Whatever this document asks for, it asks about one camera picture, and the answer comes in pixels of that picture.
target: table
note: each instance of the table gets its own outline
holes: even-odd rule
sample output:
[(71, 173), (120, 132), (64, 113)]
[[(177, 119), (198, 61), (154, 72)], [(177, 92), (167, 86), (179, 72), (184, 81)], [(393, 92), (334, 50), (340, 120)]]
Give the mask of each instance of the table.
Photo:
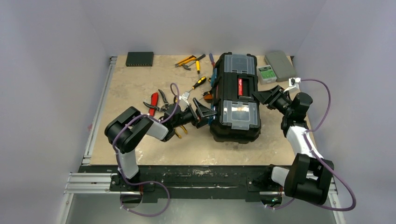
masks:
[[(97, 135), (93, 138), (91, 165), (114, 165), (116, 159), (114, 151), (104, 135), (105, 127), (128, 107), (134, 106), (143, 113), (148, 108), (143, 101), (150, 102), (152, 93), (161, 89), (168, 101), (172, 101), (170, 84), (176, 83), (180, 94), (190, 89), (197, 81), (198, 74), (195, 66), (188, 71), (182, 67), (175, 68), (174, 64), (187, 56), (154, 56), (152, 67), (126, 67), (126, 56), (118, 56), (111, 83), (102, 103), (96, 127)], [(264, 56), (257, 56), (258, 66), (265, 65)], [(209, 57), (200, 61), (201, 75), (210, 77), (212, 65)], [(288, 87), (287, 82), (260, 85), (258, 89), (268, 90), (279, 84)], [(193, 97), (201, 98), (204, 91), (210, 89), (209, 82), (191, 91)], [(155, 117), (162, 116), (156, 112)], [(137, 163), (140, 165), (290, 165), (294, 160), (294, 153), (289, 142), (280, 129), (282, 114), (277, 110), (269, 110), (260, 105), (262, 130), (260, 137), (248, 144), (235, 142), (215, 142), (209, 133), (209, 126), (196, 129), (191, 124), (185, 125), (188, 134), (180, 128), (182, 139), (174, 136), (168, 142), (161, 142), (150, 136), (145, 136), (136, 150)]]

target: gray floor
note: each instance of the gray floor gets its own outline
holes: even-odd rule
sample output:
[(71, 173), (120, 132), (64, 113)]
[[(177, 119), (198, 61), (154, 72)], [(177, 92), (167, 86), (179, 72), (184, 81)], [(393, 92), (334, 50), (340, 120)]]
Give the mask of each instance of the gray floor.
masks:
[[(136, 211), (155, 213), (165, 205), (139, 205)], [(172, 199), (169, 208), (157, 217), (140, 217), (120, 209), (119, 195), (75, 195), (68, 224), (335, 224), (332, 211), (295, 200), (289, 207), (271, 211), (261, 203), (243, 200)]]

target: wall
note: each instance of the wall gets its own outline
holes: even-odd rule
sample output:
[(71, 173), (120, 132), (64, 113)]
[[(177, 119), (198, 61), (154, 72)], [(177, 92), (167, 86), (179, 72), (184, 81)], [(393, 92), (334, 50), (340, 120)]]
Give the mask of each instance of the wall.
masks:
[(297, 53), (325, 0), (81, 0), (111, 55)]
[(0, 3), (0, 219), (53, 224), (108, 56), (77, 0)]
[[(301, 77), (325, 81), (332, 108), (315, 140), (321, 154), (356, 193), (347, 223), (394, 223), (396, 110), (394, 99), (396, 2), (328, 0), (295, 57)], [(304, 83), (312, 94), (315, 126), (327, 104), (325, 90)], [(351, 204), (340, 183), (342, 206)]]

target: toolbox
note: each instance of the toolbox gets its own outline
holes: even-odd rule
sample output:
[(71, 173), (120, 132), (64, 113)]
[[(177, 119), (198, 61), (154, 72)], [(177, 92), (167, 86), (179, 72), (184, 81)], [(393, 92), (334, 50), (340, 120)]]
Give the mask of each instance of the toolbox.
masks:
[(217, 112), (210, 122), (215, 141), (249, 143), (261, 130), (257, 91), (257, 58), (231, 52), (220, 56), (215, 64), (212, 83), (212, 109)]

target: black and yellow screwdriver handle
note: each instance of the black and yellow screwdriver handle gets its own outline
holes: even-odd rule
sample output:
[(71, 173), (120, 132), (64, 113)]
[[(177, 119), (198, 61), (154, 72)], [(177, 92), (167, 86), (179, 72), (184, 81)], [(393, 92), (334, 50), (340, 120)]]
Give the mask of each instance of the black and yellow screwdriver handle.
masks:
[(200, 79), (197, 81), (197, 83), (195, 83), (195, 84), (191, 87), (191, 90), (194, 90), (195, 88), (197, 88), (198, 86), (204, 84), (205, 82), (206, 82), (206, 77), (204, 76), (204, 77), (200, 78)]

